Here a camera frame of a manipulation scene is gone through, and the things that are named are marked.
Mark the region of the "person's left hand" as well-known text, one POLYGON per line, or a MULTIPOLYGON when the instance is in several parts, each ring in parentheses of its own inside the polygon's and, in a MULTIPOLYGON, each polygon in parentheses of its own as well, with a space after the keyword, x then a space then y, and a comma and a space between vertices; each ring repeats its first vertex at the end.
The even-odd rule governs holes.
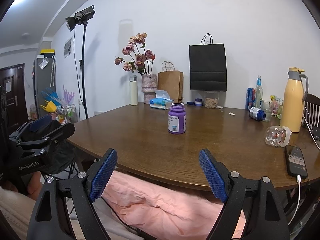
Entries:
MULTIPOLYGON (((33 200, 37 200, 41 189, 42 189, 42 183, 40 181, 41 179, 41 173, 40 171, 34 172, 33 176, 31 177, 29 184, 27 186, 27 194, 24 194, 25 196, 33 199, 33 200)), ((16 188, 16 186, 14 186, 11 182, 6 182, 3 186, 4 189, 9 190, 9 191, 14 191, 14 192, 18 192, 18 189, 16 188)))

